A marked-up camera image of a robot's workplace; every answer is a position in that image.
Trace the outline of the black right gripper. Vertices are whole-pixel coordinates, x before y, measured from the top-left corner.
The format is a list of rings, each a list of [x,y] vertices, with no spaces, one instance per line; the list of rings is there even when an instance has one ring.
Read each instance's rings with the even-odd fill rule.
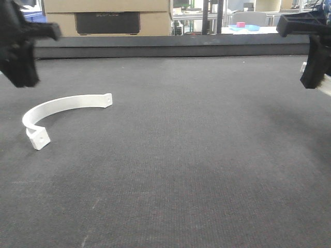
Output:
[[[276,27],[281,37],[308,35],[309,52],[300,78],[306,89],[322,85],[330,76],[330,5],[318,5],[316,10],[282,15]]]

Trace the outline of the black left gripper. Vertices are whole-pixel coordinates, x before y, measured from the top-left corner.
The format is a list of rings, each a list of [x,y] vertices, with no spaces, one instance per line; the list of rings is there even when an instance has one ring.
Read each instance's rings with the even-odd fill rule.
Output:
[[[15,87],[35,87],[35,41],[61,36],[58,24],[29,22],[16,1],[1,1],[1,72]]]

